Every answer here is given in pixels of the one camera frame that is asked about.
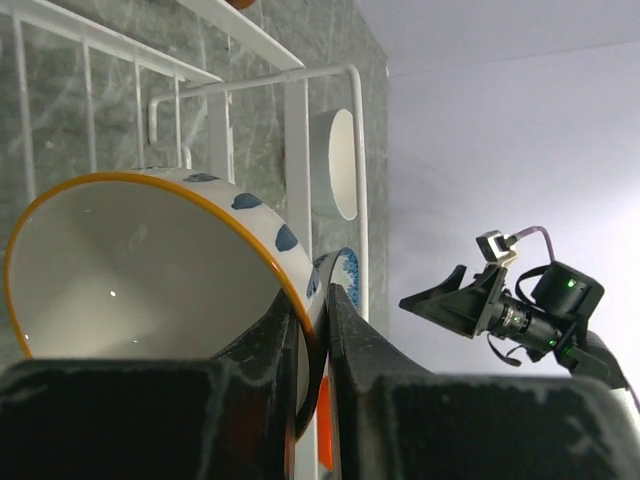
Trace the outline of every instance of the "bowl with orange rim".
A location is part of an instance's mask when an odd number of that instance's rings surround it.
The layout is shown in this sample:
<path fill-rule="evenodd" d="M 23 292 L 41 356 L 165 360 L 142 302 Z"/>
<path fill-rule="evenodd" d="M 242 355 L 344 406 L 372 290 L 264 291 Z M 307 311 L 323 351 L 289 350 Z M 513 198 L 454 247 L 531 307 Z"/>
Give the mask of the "bowl with orange rim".
<path fill-rule="evenodd" d="M 210 358 L 284 290 L 301 331 L 297 424 L 311 418 L 325 286 L 282 218 L 236 185 L 181 168 L 68 180 L 20 217 L 4 280 L 28 358 Z"/>

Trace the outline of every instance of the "white dish rack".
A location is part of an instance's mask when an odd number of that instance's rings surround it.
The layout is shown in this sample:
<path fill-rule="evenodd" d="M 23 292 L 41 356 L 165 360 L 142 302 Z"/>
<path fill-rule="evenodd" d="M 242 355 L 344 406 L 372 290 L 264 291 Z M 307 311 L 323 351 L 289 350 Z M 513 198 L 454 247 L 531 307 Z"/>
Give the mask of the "white dish rack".
<path fill-rule="evenodd" d="M 219 28 L 245 47 L 270 62 L 280 73 L 240 81 L 224 82 L 216 75 L 163 54 L 140 42 L 56 6 L 47 0 L 0 0 L 0 13 L 11 17 L 19 81 L 20 120 L 26 195 L 31 202 L 37 191 L 34 169 L 31 112 L 23 25 L 29 24 L 82 45 L 88 163 L 97 170 L 96 129 L 92 98 L 90 59 L 92 51 L 100 51 L 131 63 L 135 79 L 137 163 L 145 166 L 144 145 L 161 147 L 158 138 L 158 105 L 175 105 L 175 158 L 178 165 L 191 168 L 191 152 L 182 142 L 180 101 L 189 97 L 206 98 L 209 128 L 209 173 L 234 182 L 233 133 L 229 124 L 229 104 L 233 91 L 259 86 L 284 84 L 285 91 L 285 176 L 287 185 L 286 220 L 309 256 L 313 259 L 311 241 L 311 182 L 309 166 L 309 99 L 310 78 L 346 75 L 351 83 L 354 118 L 358 222 L 360 230 L 360 304 L 365 319 L 369 315 L 369 239 L 367 221 L 367 184 L 363 126 L 362 87 L 358 70 L 353 65 L 305 68 L 291 52 L 267 35 L 224 0 L 178 0 L 205 21 Z M 140 69 L 145 68 L 173 79 L 173 90 L 151 99 L 148 116 L 142 104 Z M 148 136 L 144 123 L 148 122 Z M 315 428 L 309 429 L 296 448 L 296 476 L 317 477 Z"/>

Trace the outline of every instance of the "gray marble countertop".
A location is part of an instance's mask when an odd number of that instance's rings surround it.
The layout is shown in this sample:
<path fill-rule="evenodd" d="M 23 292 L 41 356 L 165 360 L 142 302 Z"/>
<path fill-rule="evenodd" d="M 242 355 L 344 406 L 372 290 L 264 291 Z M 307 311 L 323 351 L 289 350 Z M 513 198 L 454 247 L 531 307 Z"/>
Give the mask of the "gray marble countertop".
<path fill-rule="evenodd" d="M 224 80 L 251 78 L 275 71 L 271 65 L 173 0 L 56 0 L 78 14 L 133 37 Z M 369 194 L 371 323 L 388 333 L 387 297 L 387 73 L 386 57 L 352 0 L 259 0 L 243 11 L 307 66 L 353 63 L 363 83 L 367 178 Z M 84 74 L 80 45 L 25 26 L 26 59 L 33 124 L 38 191 L 87 173 Z M 0 17 L 0 251 L 26 206 L 22 136 L 11 20 Z M 100 170 L 135 164 L 135 92 L 130 63 L 92 52 L 91 73 Z M 171 90 L 171 79 L 143 70 L 143 102 Z M 310 113 L 350 107 L 346 78 L 310 81 Z M 233 94 L 237 183 L 283 214 L 284 122 L 281 86 Z M 194 168 L 204 169 L 208 155 L 206 110 L 202 99 L 181 105 L 183 138 L 194 155 Z M 163 138 L 174 136 L 171 105 L 160 110 Z M 145 149 L 149 164 L 170 164 L 170 158 Z M 359 247 L 357 222 L 314 216 L 314 254 L 343 246 Z M 0 364 L 21 358 L 21 352 L 0 305 Z"/>

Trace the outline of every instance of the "white wall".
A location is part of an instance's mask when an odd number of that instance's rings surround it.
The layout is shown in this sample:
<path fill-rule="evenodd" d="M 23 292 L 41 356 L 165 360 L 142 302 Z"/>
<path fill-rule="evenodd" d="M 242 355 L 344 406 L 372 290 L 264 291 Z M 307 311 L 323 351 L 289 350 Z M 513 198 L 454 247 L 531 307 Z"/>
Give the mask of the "white wall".
<path fill-rule="evenodd" d="M 640 40 L 637 0 L 356 0 L 392 74 Z"/>
<path fill-rule="evenodd" d="M 458 337 L 397 307 L 458 263 L 481 271 L 477 235 L 540 224 L 559 260 L 605 286 L 591 328 L 640 389 L 639 59 L 633 43 L 390 79 L 391 339 L 399 348 L 438 372 L 562 374 L 551 358 L 506 366 L 484 338 Z M 511 282 L 547 260 L 541 237 L 519 252 Z"/>

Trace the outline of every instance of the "wire rack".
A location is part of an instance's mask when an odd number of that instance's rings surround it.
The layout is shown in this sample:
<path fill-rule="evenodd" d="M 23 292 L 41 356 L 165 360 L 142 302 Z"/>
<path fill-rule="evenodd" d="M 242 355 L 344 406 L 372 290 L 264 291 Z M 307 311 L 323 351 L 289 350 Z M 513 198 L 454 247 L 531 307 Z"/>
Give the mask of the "wire rack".
<path fill-rule="evenodd" d="M 346 75 L 351 84 L 352 110 L 356 147 L 358 221 L 360 229 L 360 302 L 365 319 L 369 314 L 369 243 L 367 222 L 367 187 L 364 151 L 362 88 L 357 69 L 352 65 L 305 68 L 304 64 L 282 45 L 269 37 L 255 24 L 231 8 L 223 0 L 178 0 L 205 21 L 233 37 L 270 62 L 280 73 L 223 82 L 216 75 L 163 54 L 149 46 L 123 36 L 109 28 L 88 20 L 47 0 L 0 0 L 0 14 L 10 17 L 14 39 L 14 56 L 18 77 L 18 98 L 22 132 L 22 157 L 26 199 L 33 201 L 38 192 L 34 167 L 33 125 L 30 111 L 27 62 L 25 58 L 24 26 L 31 25 L 77 42 L 82 49 L 84 76 L 85 129 L 88 170 L 98 170 L 96 127 L 94 118 L 91 58 L 95 52 L 117 57 L 130 64 L 135 81 L 135 129 L 137 166 L 144 167 L 145 146 L 156 150 L 175 149 L 177 166 L 192 168 L 192 155 L 183 142 L 180 115 L 181 101 L 201 97 L 206 103 L 209 155 L 206 168 L 220 178 L 234 182 L 233 131 L 229 122 L 229 104 L 233 91 L 259 86 L 284 84 L 285 92 L 285 176 L 287 185 L 287 223 L 300 243 L 313 258 L 311 242 L 311 195 L 309 166 L 309 105 L 310 78 Z M 173 88 L 143 103 L 141 69 L 169 78 Z M 175 138 L 171 142 L 160 138 L 158 132 L 159 106 L 174 105 Z M 303 460 L 311 459 L 313 469 L 301 478 L 313 478 L 315 470 L 315 439 L 307 445 Z"/>

